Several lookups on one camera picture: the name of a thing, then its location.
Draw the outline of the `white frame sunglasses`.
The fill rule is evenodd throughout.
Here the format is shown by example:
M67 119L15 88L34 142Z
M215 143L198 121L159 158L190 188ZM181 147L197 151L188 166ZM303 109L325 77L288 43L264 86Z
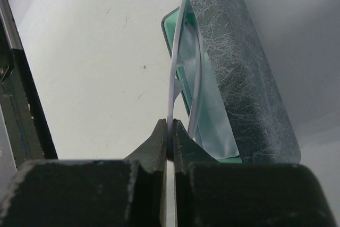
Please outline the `white frame sunglasses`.
M164 18L162 28L171 57L167 128L174 130L174 104L182 96L188 113L187 132L196 136L202 108L205 75L205 47L190 0Z

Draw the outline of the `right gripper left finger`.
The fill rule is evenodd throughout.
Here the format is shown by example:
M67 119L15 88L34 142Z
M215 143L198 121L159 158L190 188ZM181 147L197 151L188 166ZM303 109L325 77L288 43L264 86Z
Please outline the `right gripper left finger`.
M125 158L131 164L130 226L166 226L166 151L167 123L160 119L150 137Z

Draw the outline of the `grey glasses case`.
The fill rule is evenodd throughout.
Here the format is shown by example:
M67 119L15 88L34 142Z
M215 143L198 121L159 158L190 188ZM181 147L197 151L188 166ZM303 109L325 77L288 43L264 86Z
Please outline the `grey glasses case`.
M300 148L245 1L190 2L239 150L238 157L216 160L299 163ZM175 119L187 131L182 96L174 104ZM172 132L168 132L170 159Z

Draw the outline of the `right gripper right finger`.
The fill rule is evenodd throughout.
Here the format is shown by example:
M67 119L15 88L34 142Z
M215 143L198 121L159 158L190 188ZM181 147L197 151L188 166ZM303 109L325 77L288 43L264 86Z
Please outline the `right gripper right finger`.
M191 163L217 163L218 161L188 135L180 120L173 121L172 138L176 226L196 226L189 165Z

